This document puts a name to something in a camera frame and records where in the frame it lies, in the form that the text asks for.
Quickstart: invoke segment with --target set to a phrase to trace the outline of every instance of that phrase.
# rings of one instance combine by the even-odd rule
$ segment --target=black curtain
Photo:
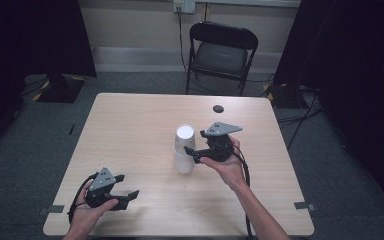
[[[96,77],[77,0],[0,0],[0,128],[24,79],[61,72]]]
[[[274,84],[320,90],[344,144],[384,191],[384,1],[302,0]]]

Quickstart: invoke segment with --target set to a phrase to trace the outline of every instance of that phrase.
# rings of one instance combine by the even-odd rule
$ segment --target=paper cup
[[[186,153],[177,152],[176,148],[174,150],[174,167],[180,173],[190,173],[195,167],[195,162],[193,157],[187,155]]]
[[[182,124],[176,129],[174,148],[183,155],[186,154],[184,147],[195,149],[195,130],[188,124]]]

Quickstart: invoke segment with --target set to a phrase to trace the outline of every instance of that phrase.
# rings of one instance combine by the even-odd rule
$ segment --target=black tape
[[[296,203],[294,203],[294,205],[295,205],[295,208],[297,210],[298,209],[308,209],[308,211],[310,211],[310,212],[317,210],[316,205],[314,205],[314,203],[308,204],[306,202],[296,202]]]
[[[52,205],[48,208],[40,208],[37,215],[46,216],[48,213],[62,213],[64,211],[64,205]]]

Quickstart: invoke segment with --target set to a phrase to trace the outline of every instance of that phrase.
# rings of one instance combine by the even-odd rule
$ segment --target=wooden table
[[[224,107],[215,113],[214,105]],[[245,213],[235,194],[205,165],[181,174],[173,165],[176,128],[195,128],[197,149],[208,146],[199,131],[220,121],[243,127],[241,142],[251,188],[289,235],[311,235],[314,227],[270,102],[264,98],[147,94],[99,94],[54,201],[44,233],[69,229],[67,212],[81,185],[102,167],[124,174],[111,193],[140,190],[125,211],[107,212],[96,236],[246,236]]]

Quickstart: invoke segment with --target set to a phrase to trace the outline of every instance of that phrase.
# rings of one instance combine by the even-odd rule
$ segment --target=finger
[[[80,191],[79,197],[76,200],[76,204],[84,203],[86,192],[89,189],[90,185],[92,185],[92,180],[89,180],[82,188],[82,191]]]
[[[230,140],[232,141],[233,145],[236,146],[236,148],[241,148],[241,143],[239,142],[238,139],[236,139],[230,135],[229,135],[229,137],[230,137]]]
[[[111,208],[115,207],[115,205],[117,205],[117,203],[118,203],[117,199],[111,199],[111,200],[106,201],[101,206],[97,207],[97,209],[98,209],[100,215],[102,216],[102,214],[109,211]]]
[[[213,159],[208,157],[201,157],[199,160],[201,161],[201,163],[207,165],[208,167],[216,169],[217,162]]]

